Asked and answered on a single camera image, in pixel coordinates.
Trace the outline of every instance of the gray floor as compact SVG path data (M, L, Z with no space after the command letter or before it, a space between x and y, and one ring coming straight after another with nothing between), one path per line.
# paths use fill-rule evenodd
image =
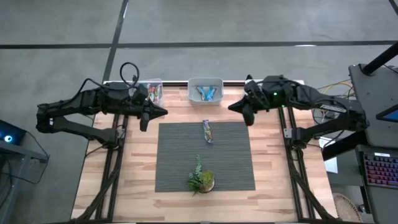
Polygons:
M110 44L121 5L122 0L0 0L0 45ZM397 40L397 22L388 0L130 0L120 43ZM118 49L111 79L119 80L119 66L132 61L143 80L284 74L316 87L347 79L348 65L366 63L387 47ZM51 154L41 183L24 185L11 223L70 218L87 140L38 133L36 105L71 97L84 78L100 82L108 55L109 49L0 49L0 119L33 132ZM80 115L70 119L91 124Z

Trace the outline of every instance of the small succulent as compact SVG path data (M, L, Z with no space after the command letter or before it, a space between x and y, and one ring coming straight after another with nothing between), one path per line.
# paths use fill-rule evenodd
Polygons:
M214 182L214 173L211 170L207 170L205 172L201 171L201 160L200 156L197 155L197 166L195 168L194 174L189 174L188 187L190 191L194 192L194 195L197 192L208 192Z

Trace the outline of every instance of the gray mat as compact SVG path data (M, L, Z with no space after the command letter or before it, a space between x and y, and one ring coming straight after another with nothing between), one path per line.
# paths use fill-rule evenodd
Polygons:
M243 122L210 123L213 144L205 141L202 123L159 124L156 192L188 191L195 156L202 169L215 173L213 190L255 190L249 131Z

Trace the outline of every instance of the rgb keyboard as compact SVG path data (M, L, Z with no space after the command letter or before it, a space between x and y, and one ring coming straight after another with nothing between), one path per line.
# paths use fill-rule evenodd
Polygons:
M398 158L363 155L368 185L398 189Z

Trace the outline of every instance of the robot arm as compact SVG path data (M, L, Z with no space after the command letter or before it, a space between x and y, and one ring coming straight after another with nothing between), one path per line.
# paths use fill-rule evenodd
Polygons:
M255 82L249 75L244 86L242 100L230 105L229 110L243 114L244 122L254 124L254 114L260 110L291 106L299 110L320 108L340 113L339 117L311 128L284 130L294 146L305 148L314 136L321 136L339 130L360 131L367 128L366 117L361 104L319 93L317 89L288 80L282 75L268 76Z
M69 100L38 105L37 130L42 133L65 131L89 140L96 139L111 148L118 145L116 129L96 129L68 121L64 116L75 113L93 115L100 111L136 116L141 119L140 130L146 131L150 120L167 114L167 110L146 100L148 91L143 85L138 85L132 94L124 83L107 83L105 87L81 91Z

